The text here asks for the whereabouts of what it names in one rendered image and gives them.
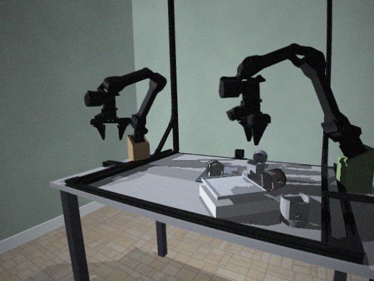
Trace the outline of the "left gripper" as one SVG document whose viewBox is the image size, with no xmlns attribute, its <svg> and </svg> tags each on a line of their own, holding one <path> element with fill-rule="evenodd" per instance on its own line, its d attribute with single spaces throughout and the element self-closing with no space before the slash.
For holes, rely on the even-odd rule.
<svg viewBox="0 0 374 281">
<path fill-rule="evenodd" d="M 260 109 L 260 102 L 262 102 L 260 96 L 243 97 L 241 102 L 242 104 L 243 102 L 247 104 L 250 114 L 257 115 L 247 115 L 246 117 L 243 115 L 243 117 L 239 117 L 236 120 L 241 120 L 238 123 L 243 126 L 247 141 L 250 142 L 253 137 L 254 145 L 258 145 L 268 126 L 266 123 L 271 123 L 271 117 L 268 114 L 260 114 L 263 113 Z"/>
</svg>

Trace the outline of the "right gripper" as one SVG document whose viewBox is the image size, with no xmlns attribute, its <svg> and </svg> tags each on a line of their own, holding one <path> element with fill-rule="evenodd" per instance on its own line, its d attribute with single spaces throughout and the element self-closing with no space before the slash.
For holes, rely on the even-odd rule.
<svg viewBox="0 0 374 281">
<path fill-rule="evenodd" d="M 116 114 L 116 106 L 103 106 L 102 110 L 104 109 L 104 112 L 107 112 L 108 109 L 111 110 L 111 113 L 113 114 L 113 120 L 106 121 L 105 123 L 118 123 L 117 128 L 119 129 L 119 139 L 122 140 L 122 137 L 124 135 L 124 131 L 129 126 L 128 124 L 131 124 L 131 119 L 130 118 L 118 118 Z M 106 125 L 103 125 L 103 123 L 96 123 L 95 119 L 91 119 L 90 125 L 97 125 L 94 126 L 98 129 L 102 140 L 105 140 L 105 127 Z M 124 126 L 124 127 L 122 127 Z"/>
</svg>

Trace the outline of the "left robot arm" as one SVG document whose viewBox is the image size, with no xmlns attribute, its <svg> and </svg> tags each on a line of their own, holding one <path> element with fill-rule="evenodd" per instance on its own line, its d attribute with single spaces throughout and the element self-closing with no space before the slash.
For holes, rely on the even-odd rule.
<svg viewBox="0 0 374 281">
<path fill-rule="evenodd" d="M 297 55 L 304 56 L 302 59 Z M 221 77 L 219 85 L 220 98 L 254 97 L 260 96 L 259 83 L 266 81 L 261 75 L 253 77 L 262 69 L 289 59 L 294 66 L 301 68 L 304 75 L 311 79 L 318 100 L 325 115 L 321 123 L 324 134 L 334 142 L 339 142 L 339 147 L 345 157 L 349 159 L 367 152 L 360 135 L 361 128 L 351 125 L 348 118 L 342 114 L 337 106 L 332 89 L 325 75 L 326 61 L 323 52 L 313 47 L 290 44 L 268 54 L 248 56 L 237 68 L 235 77 Z M 242 81 L 247 79 L 246 81 Z M 229 120 L 250 114 L 247 104 L 241 102 L 227 112 Z"/>
</svg>

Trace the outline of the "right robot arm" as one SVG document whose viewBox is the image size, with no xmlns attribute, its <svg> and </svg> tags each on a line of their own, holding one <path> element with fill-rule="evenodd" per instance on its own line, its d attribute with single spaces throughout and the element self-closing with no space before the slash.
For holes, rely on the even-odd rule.
<svg viewBox="0 0 374 281">
<path fill-rule="evenodd" d="M 157 96 L 157 94 L 164 89 L 167 80 L 165 77 L 160 75 L 158 72 L 153 73 L 149 68 L 144 67 L 141 70 L 126 74 L 120 77 L 107 77 L 104 82 L 97 88 L 98 91 L 88 90 L 84 96 L 84 102 L 86 106 L 116 106 L 115 96 L 119 96 L 118 92 L 122 91 L 124 87 L 133 83 L 142 81 L 144 79 L 149 80 L 149 90 L 143 100 L 143 103 L 137 112 L 131 116 L 131 126 L 134 128 L 134 134 L 131 136 L 134 143 L 145 142 L 144 135 L 147 134 L 148 130 L 145 128 L 147 114 Z M 107 92 L 104 90 L 106 89 Z M 109 113 L 107 113 L 109 112 Z M 108 109 L 104 112 L 95 116 L 96 123 L 105 123 L 108 120 L 113 120 L 113 114 Z M 138 133 L 139 132 L 139 133 Z"/>
</svg>

